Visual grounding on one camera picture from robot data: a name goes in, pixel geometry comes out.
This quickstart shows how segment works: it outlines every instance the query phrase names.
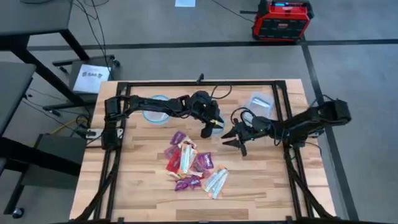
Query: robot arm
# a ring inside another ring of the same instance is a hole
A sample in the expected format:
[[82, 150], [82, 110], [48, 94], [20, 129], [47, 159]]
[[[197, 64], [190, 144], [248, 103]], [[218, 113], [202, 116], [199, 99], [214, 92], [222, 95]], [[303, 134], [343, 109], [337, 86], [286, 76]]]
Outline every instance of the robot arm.
[[221, 137], [222, 139], [236, 137], [223, 144], [239, 148], [243, 156], [247, 155], [244, 143], [248, 140], [269, 136], [280, 142], [287, 141], [287, 144], [293, 147], [303, 147], [309, 135], [322, 132], [326, 126], [339, 126], [351, 121], [347, 103], [342, 100], [327, 101], [285, 121], [256, 116], [249, 110], [244, 110], [243, 113], [253, 115], [252, 126], [235, 118], [232, 130]]
[[[127, 104], [124, 111], [122, 102]], [[103, 149], [120, 146], [121, 142], [116, 132], [117, 122], [139, 110], [162, 112], [183, 119], [192, 116], [205, 124], [200, 135], [202, 138], [210, 137], [212, 129], [222, 128], [220, 124], [224, 123], [217, 102], [206, 91], [197, 91], [192, 96], [185, 95], [167, 101], [137, 95], [115, 96], [105, 100], [105, 128], [101, 138]]]

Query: black desk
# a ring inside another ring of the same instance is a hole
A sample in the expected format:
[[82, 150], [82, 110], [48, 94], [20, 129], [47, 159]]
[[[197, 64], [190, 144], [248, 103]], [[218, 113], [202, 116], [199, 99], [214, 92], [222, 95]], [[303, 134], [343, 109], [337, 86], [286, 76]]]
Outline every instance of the black desk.
[[[66, 156], [59, 156], [62, 153], [53, 153], [49, 151], [49, 149], [47, 149], [47, 151], [38, 150], [37, 146], [38, 143], [41, 142], [40, 140], [37, 141], [35, 147], [29, 147], [2, 137], [32, 81], [35, 69], [36, 67], [30, 64], [0, 62], [0, 176], [4, 169], [18, 171], [22, 174], [4, 209], [5, 215], [12, 214], [16, 209], [18, 199], [24, 189], [24, 185], [26, 185], [23, 181], [29, 182], [29, 176], [25, 175], [28, 171], [32, 174], [30, 176], [33, 176], [30, 180], [32, 178], [37, 179], [34, 177], [39, 175], [36, 171], [40, 171], [40, 167], [50, 169], [46, 171], [47, 174], [51, 174], [53, 170], [55, 170], [64, 174], [78, 176], [81, 159], [83, 159], [83, 153], [81, 153], [79, 157], [79, 155], [76, 155], [76, 152], [74, 152], [74, 154], [72, 154], [74, 157], [70, 159], [69, 157], [71, 157], [71, 155], [68, 154]], [[52, 140], [52, 138], [62, 137], [48, 136], [48, 138]], [[80, 144], [84, 151], [86, 141], [84, 139], [75, 139], [75, 141], [78, 141], [78, 144]]]
[[0, 62], [0, 136], [25, 95], [34, 72], [34, 65]]
[[75, 105], [84, 101], [28, 50], [31, 35], [59, 32], [80, 60], [89, 56], [68, 29], [72, 0], [53, 0], [44, 4], [24, 4], [20, 0], [0, 2], [0, 50], [10, 50], [25, 63], [36, 65], [36, 72]]

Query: red power station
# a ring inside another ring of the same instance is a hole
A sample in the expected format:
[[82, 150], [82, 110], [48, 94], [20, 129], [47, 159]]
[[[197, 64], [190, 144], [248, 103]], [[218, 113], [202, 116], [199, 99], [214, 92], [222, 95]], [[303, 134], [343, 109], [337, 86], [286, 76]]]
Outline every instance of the red power station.
[[313, 18], [308, 1], [261, 0], [252, 27], [256, 40], [296, 41]]

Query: paper sign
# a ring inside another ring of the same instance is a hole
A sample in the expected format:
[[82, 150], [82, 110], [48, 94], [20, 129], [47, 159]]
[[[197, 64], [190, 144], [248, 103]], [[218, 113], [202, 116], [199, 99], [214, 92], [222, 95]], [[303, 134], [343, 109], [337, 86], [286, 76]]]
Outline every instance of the paper sign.
[[109, 71], [104, 66], [81, 65], [73, 91], [81, 93], [98, 93], [101, 82], [108, 81]]
[[196, 0], [175, 0], [175, 7], [195, 7]]

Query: yellow cable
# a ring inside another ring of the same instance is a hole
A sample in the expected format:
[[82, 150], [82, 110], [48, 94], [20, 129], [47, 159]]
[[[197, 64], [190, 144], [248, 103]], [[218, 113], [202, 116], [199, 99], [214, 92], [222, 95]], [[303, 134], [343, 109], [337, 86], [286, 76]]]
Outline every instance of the yellow cable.
[[[57, 128], [57, 129], [55, 129], [53, 132], [51, 132], [51, 134], [57, 134], [59, 131], [61, 131], [62, 129], [64, 129], [65, 127], [67, 127], [69, 124], [72, 124], [75, 120], [76, 120], [76, 119], [73, 119], [73, 120], [69, 121], [68, 123], [64, 124], [63, 126]], [[78, 121], [86, 121], [86, 122], [87, 122], [87, 119], [79, 118]]]

